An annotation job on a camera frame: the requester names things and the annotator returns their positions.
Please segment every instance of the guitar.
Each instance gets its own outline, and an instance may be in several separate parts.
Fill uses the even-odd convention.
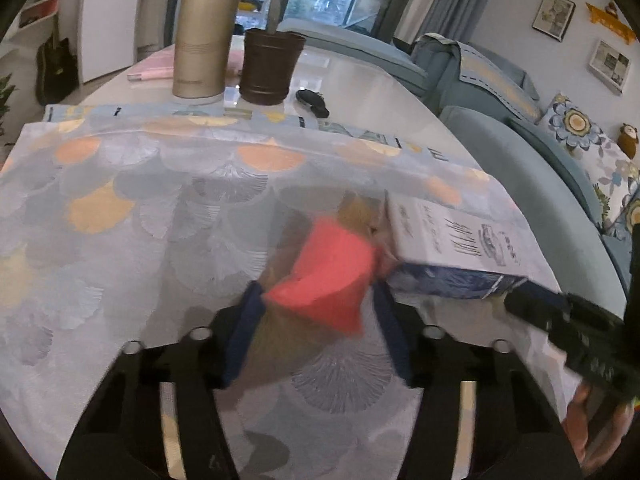
[[[69,39],[60,41],[60,20],[53,17],[53,34],[38,49],[36,97],[42,106],[62,101],[78,88],[78,60],[69,48]]]

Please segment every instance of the picture frame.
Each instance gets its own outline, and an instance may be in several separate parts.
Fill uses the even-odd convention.
[[[532,27],[562,43],[574,12],[571,0],[542,0]]]
[[[631,60],[606,41],[598,40],[589,69],[614,94],[622,95],[631,69]]]

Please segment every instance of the metal thermos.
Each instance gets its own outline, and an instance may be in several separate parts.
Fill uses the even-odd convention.
[[[239,1],[182,0],[175,42],[176,97],[222,99]]]

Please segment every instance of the pink notebook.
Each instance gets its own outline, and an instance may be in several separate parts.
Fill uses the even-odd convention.
[[[172,79],[174,77],[175,45],[155,52],[145,60],[137,63],[127,73],[127,79],[133,81],[150,81],[152,79]],[[237,75],[242,71],[244,51],[232,50],[226,67],[227,75]]]

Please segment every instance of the patterned tablecloth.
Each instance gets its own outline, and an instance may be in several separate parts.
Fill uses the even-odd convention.
[[[25,128],[0,176],[0,409],[50,476],[123,343],[175,342],[208,323],[277,250],[300,242],[314,215],[374,209],[386,189],[509,222],[522,229],[530,276],[557,287],[526,220],[487,174],[418,147],[265,117],[94,116]],[[521,351],[544,367],[526,330],[480,330],[488,302],[444,306],[425,315],[447,326],[467,309],[461,336],[524,334]],[[265,316],[241,377],[218,394],[243,478],[397,474],[420,391],[395,375],[369,296],[362,312],[362,338],[330,343],[317,326]],[[170,410],[163,421],[175,435]]]

